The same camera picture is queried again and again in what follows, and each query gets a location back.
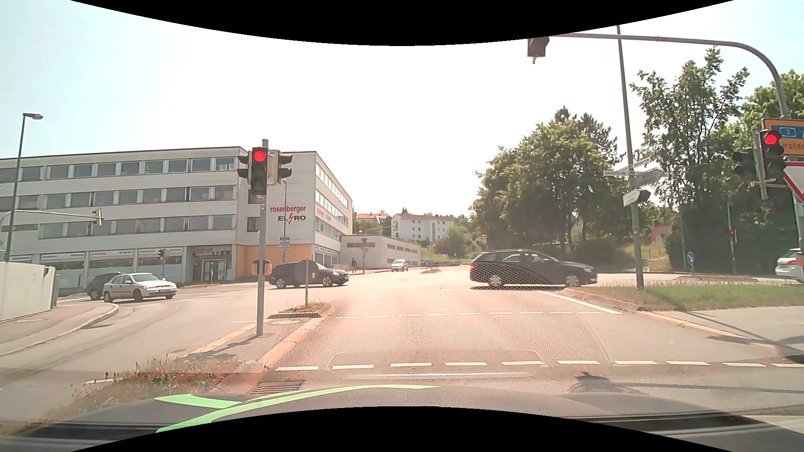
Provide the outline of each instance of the direction sign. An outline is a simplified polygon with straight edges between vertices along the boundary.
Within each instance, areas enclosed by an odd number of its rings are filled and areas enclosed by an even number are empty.
[[[666,176],[662,170],[658,168],[654,168],[650,171],[645,171],[644,173],[639,173],[638,175],[634,176],[634,186],[637,188],[644,187],[645,185],[651,185],[654,182],[657,182],[659,179]]]
[[[640,190],[632,190],[622,196],[622,206],[628,207],[639,199]]]
[[[762,118],[762,127],[781,134],[785,155],[804,155],[804,119]]]
[[[787,162],[785,181],[798,198],[804,201],[804,162]]]

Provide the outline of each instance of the storm drain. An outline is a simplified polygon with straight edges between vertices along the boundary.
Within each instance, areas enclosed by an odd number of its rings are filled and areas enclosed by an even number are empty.
[[[254,396],[267,396],[269,394],[278,394],[280,392],[298,391],[304,381],[282,381],[282,382],[265,382],[258,383],[257,386],[249,393]]]

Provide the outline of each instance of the black car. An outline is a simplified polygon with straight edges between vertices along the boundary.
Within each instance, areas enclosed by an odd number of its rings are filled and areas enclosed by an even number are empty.
[[[291,262],[273,267],[268,283],[278,289],[287,286],[299,287],[305,284],[305,267],[310,271],[308,282],[322,286],[342,286],[349,281],[349,273],[338,269],[328,269],[316,261]]]
[[[121,272],[102,273],[94,277],[89,284],[87,284],[87,295],[92,300],[100,300],[103,294],[103,285],[109,282],[110,279],[116,277]]]
[[[492,287],[506,284],[578,287],[597,282],[594,267],[564,262],[530,249],[500,249],[472,261],[469,278]]]

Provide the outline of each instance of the street lamp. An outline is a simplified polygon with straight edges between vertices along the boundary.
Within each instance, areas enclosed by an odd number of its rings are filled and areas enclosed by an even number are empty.
[[[19,133],[19,151],[17,151],[17,168],[16,172],[14,173],[14,192],[11,195],[11,215],[8,220],[8,237],[6,243],[6,262],[11,259],[11,237],[14,234],[14,211],[17,208],[17,187],[19,185],[19,167],[22,164],[23,158],[23,137],[25,137],[25,118],[29,117],[30,119],[42,119],[42,116],[39,113],[23,113],[23,127]]]

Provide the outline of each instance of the sidewalk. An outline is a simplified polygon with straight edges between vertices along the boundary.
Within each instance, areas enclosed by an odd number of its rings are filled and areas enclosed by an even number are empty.
[[[0,356],[45,343],[115,315],[120,308],[104,302],[57,306],[40,314],[0,323]]]

